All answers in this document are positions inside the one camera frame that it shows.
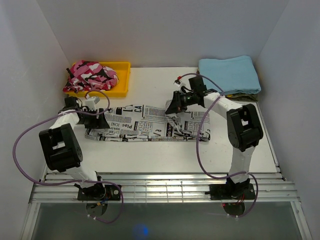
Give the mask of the newspaper print trousers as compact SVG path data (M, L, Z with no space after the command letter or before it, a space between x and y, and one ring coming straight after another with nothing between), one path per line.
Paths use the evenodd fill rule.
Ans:
M189 142L211 139L210 116L200 125L204 112L185 111L166 115L165 109L145 104L110 108L104 113L109 129L86 129L85 138L114 142Z

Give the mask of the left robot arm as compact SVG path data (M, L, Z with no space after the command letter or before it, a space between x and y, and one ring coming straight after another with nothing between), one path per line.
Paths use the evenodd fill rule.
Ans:
M65 106L59 111L54 124L39 133L39 140L47 167L79 180L75 183L81 194L93 200L106 195L106 187L100 182L101 176L83 163L83 153L74 133L76 125L85 128L108 129L110 126L103 108L97 108L97 96L87 96L84 106L74 96L64 99Z

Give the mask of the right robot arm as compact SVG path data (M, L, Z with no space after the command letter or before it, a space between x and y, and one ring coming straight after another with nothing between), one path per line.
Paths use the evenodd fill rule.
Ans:
M253 104L235 103L222 95L223 90L208 89L204 84L204 76L193 74L187 88L178 77L174 84L179 87L173 92L173 97L165 105L165 116L168 122L180 134L195 135L200 140L200 130L184 130L180 116L186 113L189 106L199 105L209 111L214 111L226 120L227 137L232 145L232 160L228 174L223 177L225 183L212 184L207 194L211 200L254 200L258 195L258 185L250 183L250 164L253 152L264 133Z

